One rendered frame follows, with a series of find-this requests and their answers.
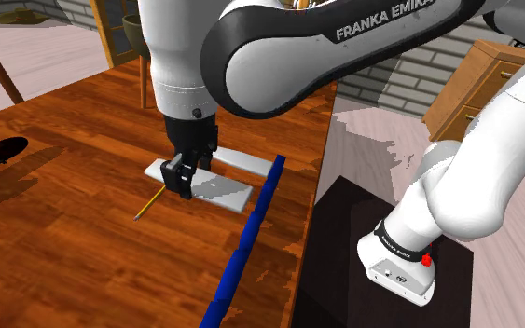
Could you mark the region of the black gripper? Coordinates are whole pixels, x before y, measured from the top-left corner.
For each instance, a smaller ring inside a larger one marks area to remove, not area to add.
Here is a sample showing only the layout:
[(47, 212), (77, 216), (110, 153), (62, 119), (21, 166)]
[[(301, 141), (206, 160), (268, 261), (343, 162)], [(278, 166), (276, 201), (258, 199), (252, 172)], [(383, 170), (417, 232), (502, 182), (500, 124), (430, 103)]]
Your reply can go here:
[(195, 171), (191, 166), (211, 170), (213, 152), (217, 149), (218, 126), (215, 115), (196, 120), (163, 116), (169, 141), (175, 156), (160, 165), (166, 189), (181, 198), (192, 199), (191, 180)]

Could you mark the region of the dark green chair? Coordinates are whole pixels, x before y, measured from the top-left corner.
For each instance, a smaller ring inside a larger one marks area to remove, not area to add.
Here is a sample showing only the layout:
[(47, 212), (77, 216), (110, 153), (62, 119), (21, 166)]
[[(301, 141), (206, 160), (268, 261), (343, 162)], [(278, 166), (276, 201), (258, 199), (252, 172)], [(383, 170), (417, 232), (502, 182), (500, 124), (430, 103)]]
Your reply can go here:
[(150, 51), (143, 35), (140, 15), (126, 15), (122, 18), (122, 22), (125, 35), (131, 44), (131, 48), (139, 55), (140, 99), (141, 108), (145, 109), (147, 102), (148, 63), (150, 61)]

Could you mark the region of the yellow pencil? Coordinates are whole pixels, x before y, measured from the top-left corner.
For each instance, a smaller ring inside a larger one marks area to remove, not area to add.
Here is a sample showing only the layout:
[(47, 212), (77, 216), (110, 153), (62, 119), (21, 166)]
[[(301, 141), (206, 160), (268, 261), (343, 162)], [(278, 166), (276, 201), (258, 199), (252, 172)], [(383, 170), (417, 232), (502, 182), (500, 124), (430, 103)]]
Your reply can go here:
[(153, 206), (153, 204), (160, 198), (164, 191), (167, 190), (166, 185), (163, 187), (150, 199), (146, 205), (134, 216), (133, 222), (137, 222), (143, 215)]

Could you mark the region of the light wooden chest of drawers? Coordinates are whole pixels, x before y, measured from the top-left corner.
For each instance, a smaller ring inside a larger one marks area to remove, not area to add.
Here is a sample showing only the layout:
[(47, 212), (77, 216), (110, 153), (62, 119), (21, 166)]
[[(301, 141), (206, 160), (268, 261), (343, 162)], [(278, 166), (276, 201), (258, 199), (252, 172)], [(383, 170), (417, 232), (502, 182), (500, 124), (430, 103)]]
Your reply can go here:
[(469, 123), (525, 64), (525, 48), (478, 39), (421, 119), (431, 142), (460, 141)]

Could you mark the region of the large grey flat slab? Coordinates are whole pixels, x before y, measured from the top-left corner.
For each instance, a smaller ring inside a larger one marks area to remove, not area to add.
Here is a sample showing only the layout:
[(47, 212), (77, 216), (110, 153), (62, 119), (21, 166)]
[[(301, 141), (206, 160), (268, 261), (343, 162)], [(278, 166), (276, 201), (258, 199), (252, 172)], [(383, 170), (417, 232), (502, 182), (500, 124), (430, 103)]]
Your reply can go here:
[(191, 179), (193, 198), (237, 213), (244, 210), (253, 190), (248, 184), (202, 169), (197, 169)]

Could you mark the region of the dark robot stand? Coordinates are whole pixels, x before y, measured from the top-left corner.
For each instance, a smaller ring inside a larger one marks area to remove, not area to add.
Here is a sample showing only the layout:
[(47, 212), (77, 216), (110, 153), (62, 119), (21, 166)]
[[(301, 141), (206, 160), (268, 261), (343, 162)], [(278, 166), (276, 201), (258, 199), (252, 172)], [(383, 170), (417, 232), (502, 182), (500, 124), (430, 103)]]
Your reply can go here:
[(291, 328), (470, 328), (472, 251), (440, 237), (433, 244), (435, 291), (419, 307), (366, 276), (357, 241), (393, 205), (344, 177), (316, 203)]

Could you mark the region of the wooden framed door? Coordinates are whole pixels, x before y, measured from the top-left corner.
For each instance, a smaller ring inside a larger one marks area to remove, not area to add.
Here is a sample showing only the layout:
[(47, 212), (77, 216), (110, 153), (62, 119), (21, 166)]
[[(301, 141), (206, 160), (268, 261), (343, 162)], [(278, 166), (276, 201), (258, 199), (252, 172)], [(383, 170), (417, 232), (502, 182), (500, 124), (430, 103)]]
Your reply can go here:
[(90, 0), (104, 54), (110, 68), (138, 57), (125, 35), (122, 19), (137, 14), (136, 0)]

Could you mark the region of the small grey flat slab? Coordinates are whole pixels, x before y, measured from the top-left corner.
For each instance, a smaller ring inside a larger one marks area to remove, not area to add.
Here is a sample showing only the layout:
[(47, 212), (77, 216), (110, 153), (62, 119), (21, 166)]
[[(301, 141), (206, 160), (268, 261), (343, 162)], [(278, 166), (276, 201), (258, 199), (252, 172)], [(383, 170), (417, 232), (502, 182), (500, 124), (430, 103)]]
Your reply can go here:
[(262, 177), (267, 177), (273, 166), (272, 161), (222, 146), (218, 146), (213, 152), (213, 159), (233, 168), (247, 171)]

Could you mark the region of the olive green hat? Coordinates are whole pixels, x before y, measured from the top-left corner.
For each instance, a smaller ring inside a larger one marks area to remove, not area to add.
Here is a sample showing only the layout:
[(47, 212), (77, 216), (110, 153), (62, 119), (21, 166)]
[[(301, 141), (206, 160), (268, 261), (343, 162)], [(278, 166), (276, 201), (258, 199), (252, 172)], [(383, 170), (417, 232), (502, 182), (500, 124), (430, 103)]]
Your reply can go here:
[(0, 24), (37, 25), (47, 20), (48, 16), (25, 7), (18, 7), (13, 11), (0, 14)]

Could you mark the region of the brown wooden table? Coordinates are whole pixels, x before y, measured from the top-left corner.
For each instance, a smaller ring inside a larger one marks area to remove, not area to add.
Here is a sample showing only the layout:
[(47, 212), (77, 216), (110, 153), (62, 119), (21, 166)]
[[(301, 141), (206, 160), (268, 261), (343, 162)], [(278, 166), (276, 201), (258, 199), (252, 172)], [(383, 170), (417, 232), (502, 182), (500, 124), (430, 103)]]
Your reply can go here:
[[(199, 328), (247, 220), (145, 175), (169, 157), (130, 61), (0, 111), (0, 328)], [(221, 328), (288, 328), (336, 88), (269, 120), (217, 114), (219, 142), (285, 168)]]

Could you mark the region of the long blue rod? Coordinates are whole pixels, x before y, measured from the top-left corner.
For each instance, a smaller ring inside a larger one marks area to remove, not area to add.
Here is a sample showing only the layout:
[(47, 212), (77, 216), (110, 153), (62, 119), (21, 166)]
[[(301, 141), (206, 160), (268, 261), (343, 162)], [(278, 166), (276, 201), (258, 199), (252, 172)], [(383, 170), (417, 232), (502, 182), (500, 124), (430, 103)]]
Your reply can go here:
[(255, 209), (250, 213), (241, 233), (239, 247), (228, 261), (214, 299), (210, 302), (199, 328), (219, 328), (226, 316), (244, 267), (254, 247), (259, 228), (265, 219), (274, 191), (283, 173), (285, 160), (286, 157), (278, 155), (272, 163), (269, 175), (259, 193)]

